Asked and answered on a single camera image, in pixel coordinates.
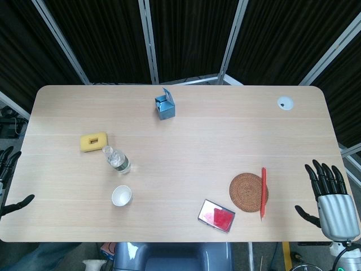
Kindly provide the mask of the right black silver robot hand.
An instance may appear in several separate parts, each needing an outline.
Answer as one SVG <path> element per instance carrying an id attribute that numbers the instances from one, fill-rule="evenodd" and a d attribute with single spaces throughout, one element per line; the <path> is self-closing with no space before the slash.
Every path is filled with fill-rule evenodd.
<path id="1" fill-rule="evenodd" d="M 307 213 L 301 206 L 294 206 L 297 213 L 309 223 L 322 230 L 322 233 L 335 242 L 353 241 L 360 236 L 356 207 L 347 192 L 346 183 L 336 166 L 312 161 L 305 164 L 314 193 L 318 216 Z"/>

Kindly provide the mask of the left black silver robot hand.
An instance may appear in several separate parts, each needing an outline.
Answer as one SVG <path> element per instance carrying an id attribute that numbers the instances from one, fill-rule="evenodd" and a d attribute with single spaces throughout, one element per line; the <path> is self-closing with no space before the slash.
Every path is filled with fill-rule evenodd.
<path id="1" fill-rule="evenodd" d="M 14 147 L 10 146 L 1 151 L 1 217 L 26 207 L 35 198 L 35 195 L 30 194 L 18 203 L 4 205 L 6 189 L 10 179 L 12 179 L 15 164 L 21 157 L 21 151 L 9 156 L 13 149 Z"/>

